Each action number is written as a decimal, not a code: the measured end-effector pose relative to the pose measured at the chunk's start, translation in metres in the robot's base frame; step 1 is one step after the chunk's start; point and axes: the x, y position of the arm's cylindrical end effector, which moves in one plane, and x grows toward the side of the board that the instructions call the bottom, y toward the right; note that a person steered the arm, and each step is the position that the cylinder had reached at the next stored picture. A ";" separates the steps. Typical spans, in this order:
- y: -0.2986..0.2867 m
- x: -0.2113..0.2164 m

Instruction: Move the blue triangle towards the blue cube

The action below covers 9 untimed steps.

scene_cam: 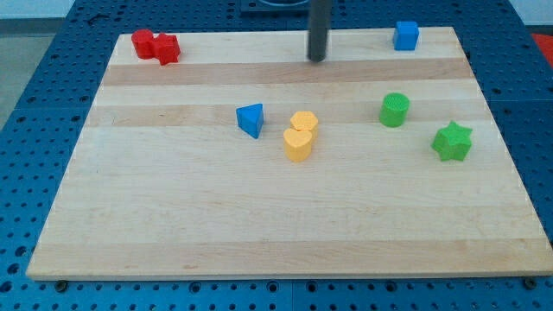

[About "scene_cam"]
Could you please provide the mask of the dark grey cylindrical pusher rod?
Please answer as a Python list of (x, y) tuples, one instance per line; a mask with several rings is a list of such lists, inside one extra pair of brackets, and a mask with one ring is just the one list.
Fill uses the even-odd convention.
[(331, 11), (331, 0), (310, 1), (307, 57), (312, 62), (322, 62), (326, 58)]

